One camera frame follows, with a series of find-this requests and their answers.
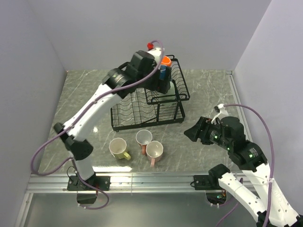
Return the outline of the orange mug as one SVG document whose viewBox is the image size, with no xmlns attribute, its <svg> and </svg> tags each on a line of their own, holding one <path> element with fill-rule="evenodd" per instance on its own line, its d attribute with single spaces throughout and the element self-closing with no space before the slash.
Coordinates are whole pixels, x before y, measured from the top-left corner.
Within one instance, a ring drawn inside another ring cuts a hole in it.
<svg viewBox="0 0 303 227">
<path fill-rule="evenodd" d="M 165 65 L 167 67 L 170 67 L 172 64 L 172 60 L 168 57 L 168 56 L 164 56 L 162 61 L 161 61 L 161 65 Z"/>
</svg>

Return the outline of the light pink mug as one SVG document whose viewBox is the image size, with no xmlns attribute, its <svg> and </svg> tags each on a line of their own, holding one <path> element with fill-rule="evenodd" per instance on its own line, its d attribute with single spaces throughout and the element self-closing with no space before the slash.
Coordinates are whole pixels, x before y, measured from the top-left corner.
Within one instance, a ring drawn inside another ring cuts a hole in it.
<svg viewBox="0 0 303 227">
<path fill-rule="evenodd" d="M 155 163 L 160 161 L 163 155 L 163 145 L 158 141 L 151 141 L 146 146 L 146 156 L 151 163 L 151 167 L 155 166 Z"/>
</svg>

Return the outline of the coral pink mug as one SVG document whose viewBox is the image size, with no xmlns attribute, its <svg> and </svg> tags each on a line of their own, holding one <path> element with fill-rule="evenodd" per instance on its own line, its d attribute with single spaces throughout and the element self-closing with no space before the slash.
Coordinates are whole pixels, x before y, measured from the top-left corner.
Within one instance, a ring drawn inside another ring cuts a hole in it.
<svg viewBox="0 0 303 227">
<path fill-rule="evenodd" d="M 152 133 L 149 130 L 140 130 L 135 139 L 142 149 L 142 154 L 146 155 L 146 146 L 152 141 Z"/>
</svg>

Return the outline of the green cup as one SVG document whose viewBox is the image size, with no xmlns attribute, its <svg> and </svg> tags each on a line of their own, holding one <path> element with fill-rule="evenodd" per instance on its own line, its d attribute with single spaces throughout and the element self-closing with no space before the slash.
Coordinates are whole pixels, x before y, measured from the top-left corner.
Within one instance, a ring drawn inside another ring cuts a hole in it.
<svg viewBox="0 0 303 227">
<path fill-rule="evenodd" d="M 166 95 L 165 95 L 165 99 L 166 100 L 175 100 L 175 86 L 174 83 L 172 81 L 169 82 L 170 88 L 168 89 Z"/>
</svg>

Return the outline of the blue mug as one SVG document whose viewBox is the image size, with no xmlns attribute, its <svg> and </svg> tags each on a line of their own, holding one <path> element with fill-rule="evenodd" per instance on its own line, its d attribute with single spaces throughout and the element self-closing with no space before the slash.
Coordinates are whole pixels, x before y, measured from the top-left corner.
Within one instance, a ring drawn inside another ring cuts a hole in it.
<svg viewBox="0 0 303 227">
<path fill-rule="evenodd" d="M 160 66 L 160 75 L 159 75 L 160 80 L 165 80 L 168 79 L 171 81 L 171 67 L 166 66 L 166 65 L 161 65 Z"/>
</svg>

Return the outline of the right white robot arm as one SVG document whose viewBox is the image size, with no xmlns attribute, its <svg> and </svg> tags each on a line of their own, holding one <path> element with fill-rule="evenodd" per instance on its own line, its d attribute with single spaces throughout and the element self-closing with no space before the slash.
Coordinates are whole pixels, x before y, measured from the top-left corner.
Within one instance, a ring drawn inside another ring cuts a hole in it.
<svg viewBox="0 0 303 227">
<path fill-rule="evenodd" d="M 229 192 L 251 214 L 258 227 L 301 227 L 302 215 L 292 208 L 275 180 L 270 178 L 270 166 L 263 151 L 246 139 L 240 120 L 227 116 L 216 119 L 215 124 L 211 121 L 200 117 L 193 127 L 184 131 L 184 135 L 193 142 L 200 140 L 204 145 L 215 144 L 225 149 L 257 194 L 241 184 L 223 164 L 209 170 L 209 185 Z"/>
</svg>

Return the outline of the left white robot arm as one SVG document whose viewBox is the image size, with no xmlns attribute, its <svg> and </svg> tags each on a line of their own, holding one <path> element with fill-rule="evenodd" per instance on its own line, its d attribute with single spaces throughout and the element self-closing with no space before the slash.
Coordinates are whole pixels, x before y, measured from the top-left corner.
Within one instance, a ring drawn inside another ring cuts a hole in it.
<svg viewBox="0 0 303 227">
<path fill-rule="evenodd" d="M 65 123 L 56 123 L 55 131 L 71 153 L 78 173 L 78 184 L 84 190 L 95 186 L 95 171 L 91 164 L 93 146 L 87 136 L 113 106 L 138 88 L 166 94 L 170 88 L 170 71 L 161 75 L 164 51 L 154 47 L 137 51 L 130 61 L 110 70 L 89 101 Z"/>
</svg>

